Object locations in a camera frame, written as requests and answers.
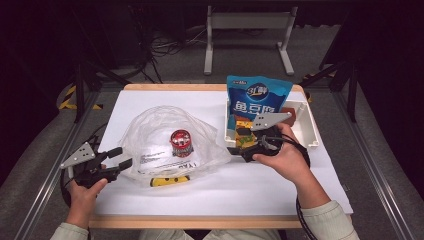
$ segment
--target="sleeve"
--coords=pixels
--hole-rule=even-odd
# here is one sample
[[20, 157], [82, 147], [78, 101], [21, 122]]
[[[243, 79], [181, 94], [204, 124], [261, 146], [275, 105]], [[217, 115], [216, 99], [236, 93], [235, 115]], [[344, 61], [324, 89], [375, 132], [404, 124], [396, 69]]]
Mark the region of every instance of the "sleeve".
[[359, 239], [352, 222], [337, 201], [302, 209], [306, 224], [317, 239]]
[[62, 223], [56, 229], [50, 240], [87, 240], [88, 230], [69, 223]]

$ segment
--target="red can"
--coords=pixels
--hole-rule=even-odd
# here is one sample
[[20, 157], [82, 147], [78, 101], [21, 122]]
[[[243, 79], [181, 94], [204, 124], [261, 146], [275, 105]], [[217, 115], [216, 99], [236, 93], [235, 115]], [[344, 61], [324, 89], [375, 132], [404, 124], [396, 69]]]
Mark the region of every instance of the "red can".
[[172, 155], [174, 156], [187, 157], [194, 151], [190, 133], [184, 129], [173, 132], [170, 142], [173, 149]]

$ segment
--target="clear plastic bag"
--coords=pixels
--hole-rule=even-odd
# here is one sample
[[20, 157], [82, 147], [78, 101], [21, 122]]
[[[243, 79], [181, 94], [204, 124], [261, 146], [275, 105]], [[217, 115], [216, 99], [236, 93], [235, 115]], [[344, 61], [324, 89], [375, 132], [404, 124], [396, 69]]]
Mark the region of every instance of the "clear plastic bag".
[[123, 175], [146, 185], [152, 178], [200, 176], [231, 155], [216, 143], [217, 129], [173, 106], [146, 110], [133, 119], [119, 145], [133, 165]]

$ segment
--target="blue snack bag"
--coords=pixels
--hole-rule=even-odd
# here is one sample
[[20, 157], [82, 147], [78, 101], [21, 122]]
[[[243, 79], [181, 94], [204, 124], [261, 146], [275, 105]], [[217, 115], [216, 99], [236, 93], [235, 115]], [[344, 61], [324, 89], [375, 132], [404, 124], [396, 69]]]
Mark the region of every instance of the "blue snack bag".
[[292, 82], [256, 77], [227, 77], [228, 129], [235, 129], [236, 121], [253, 121], [257, 114], [280, 112]]

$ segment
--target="human arm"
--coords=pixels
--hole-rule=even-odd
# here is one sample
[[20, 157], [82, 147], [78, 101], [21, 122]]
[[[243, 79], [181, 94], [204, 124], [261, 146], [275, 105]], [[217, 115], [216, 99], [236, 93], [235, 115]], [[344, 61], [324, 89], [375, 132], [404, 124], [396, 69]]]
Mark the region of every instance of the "human arm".
[[52, 239], [87, 239], [88, 224], [96, 205], [96, 197], [106, 186], [107, 180], [101, 179], [91, 188], [87, 189], [72, 180], [69, 192], [71, 194], [71, 207], [65, 223], [55, 231]]
[[[298, 142], [289, 125], [280, 123], [277, 127]], [[276, 156], [255, 154], [253, 159], [294, 183], [304, 220], [316, 238], [359, 239], [341, 206], [331, 201], [294, 145], [285, 143]]]

